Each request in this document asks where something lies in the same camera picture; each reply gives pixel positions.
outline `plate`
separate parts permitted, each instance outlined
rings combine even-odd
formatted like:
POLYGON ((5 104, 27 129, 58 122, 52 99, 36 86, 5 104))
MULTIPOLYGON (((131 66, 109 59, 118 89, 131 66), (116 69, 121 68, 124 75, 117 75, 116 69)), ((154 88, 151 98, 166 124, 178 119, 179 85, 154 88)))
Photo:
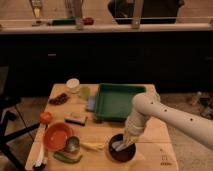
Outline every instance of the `plate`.
POLYGON ((50 151, 59 151, 65 147, 66 140, 73 136, 74 132, 68 124, 58 122, 47 128, 44 134, 44 146, 50 151))

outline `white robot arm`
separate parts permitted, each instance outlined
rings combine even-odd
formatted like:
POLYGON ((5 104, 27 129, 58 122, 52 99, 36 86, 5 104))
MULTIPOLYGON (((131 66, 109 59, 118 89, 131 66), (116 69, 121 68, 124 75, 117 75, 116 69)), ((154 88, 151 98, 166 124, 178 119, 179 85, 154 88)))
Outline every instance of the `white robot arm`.
POLYGON ((133 97, 132 112, 125 122, 123 142, 113 144, 116 151, 121 151, 135 143, 143 133, 150 116, 165 121, 213 150, 213 122, 202 117, 183 112, 160 103, 157 93, 140 93, 133 97))

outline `tomato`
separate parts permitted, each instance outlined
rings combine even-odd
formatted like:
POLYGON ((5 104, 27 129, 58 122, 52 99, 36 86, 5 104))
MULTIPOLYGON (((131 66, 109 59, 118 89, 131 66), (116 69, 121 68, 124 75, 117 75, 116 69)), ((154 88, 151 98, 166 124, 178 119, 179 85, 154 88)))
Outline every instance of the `tomato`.
POLYGON ((87 17, 83 19, 84 25, 93 25, 94 19, 92 17, 87 17))
POLYGON ((50 112, 40 113, 40 123, 49 124, 52 121, 52 114, 50 112))

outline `bowl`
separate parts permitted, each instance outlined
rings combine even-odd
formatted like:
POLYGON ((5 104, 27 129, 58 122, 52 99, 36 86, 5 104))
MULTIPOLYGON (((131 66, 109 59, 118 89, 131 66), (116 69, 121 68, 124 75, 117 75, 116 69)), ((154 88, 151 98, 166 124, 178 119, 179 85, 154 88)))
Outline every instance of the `bowl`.
POLYGON ((73 135, 74 132, 68 124, 54 123, 45 131, 43 143, 45 148, 50 151, 60 151, 64 149, 66 140, 73 135))
POLYGON ((117 134, 111 138, 111 140, 109 142, 109 146, 108 146, 109 154, 116 161, 127 162, 135 156, 136 146, 135 146, 135 144, 132 144, 129 147, 127 147, 126 149, 117 152, 112 147, 112 143, 116 142, 116 141, 120 141, 120 140, 123 140, 123 134, 117 134))
POLYGON ((80 149, 79 138, 76 136, 71 136, 67 139, 64 150, 70 153, 78 153, 80 149))

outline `green tray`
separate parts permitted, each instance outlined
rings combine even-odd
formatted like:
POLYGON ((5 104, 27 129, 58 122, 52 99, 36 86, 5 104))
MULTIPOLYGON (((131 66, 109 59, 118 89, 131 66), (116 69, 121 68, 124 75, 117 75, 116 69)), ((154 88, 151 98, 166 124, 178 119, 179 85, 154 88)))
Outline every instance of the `green tray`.
POLYGON ((100 84, 95 103, 96 119, 124 121, 132 110, 133 96, 145 91, 143 86, 100 84))

